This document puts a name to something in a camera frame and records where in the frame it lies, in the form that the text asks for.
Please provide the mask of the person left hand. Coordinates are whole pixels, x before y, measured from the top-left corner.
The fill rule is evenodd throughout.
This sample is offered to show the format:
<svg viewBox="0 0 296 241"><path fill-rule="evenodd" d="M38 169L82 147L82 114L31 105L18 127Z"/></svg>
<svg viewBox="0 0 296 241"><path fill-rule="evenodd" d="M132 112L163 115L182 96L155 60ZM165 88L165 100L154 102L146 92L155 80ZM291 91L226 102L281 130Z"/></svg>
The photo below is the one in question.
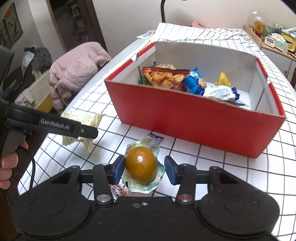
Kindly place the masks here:
<svg viewBox="0 0 296 241"><path fill-rule="evenodd" d="M8 190L11 187L13 178L16 175L15 169L20 162L20 158L21 156L17 152L14 152L1 159L0 181L2 190Z"/></svg>

